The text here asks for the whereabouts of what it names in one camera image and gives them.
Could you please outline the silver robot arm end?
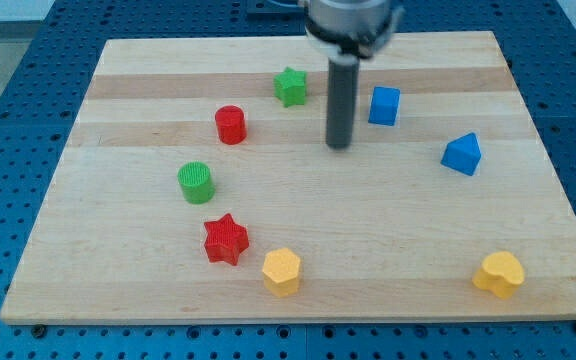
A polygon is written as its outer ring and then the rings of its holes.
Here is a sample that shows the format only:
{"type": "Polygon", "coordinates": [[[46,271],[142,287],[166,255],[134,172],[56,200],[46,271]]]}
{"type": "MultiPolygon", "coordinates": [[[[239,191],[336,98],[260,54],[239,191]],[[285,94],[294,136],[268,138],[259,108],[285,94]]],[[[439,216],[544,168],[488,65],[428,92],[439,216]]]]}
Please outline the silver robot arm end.
{"type": "Polygon", "coordinates": [[[306,35],[330,61],[348,65],[374,57],[405,14],[392,0],[302,0],[306,35]]]}

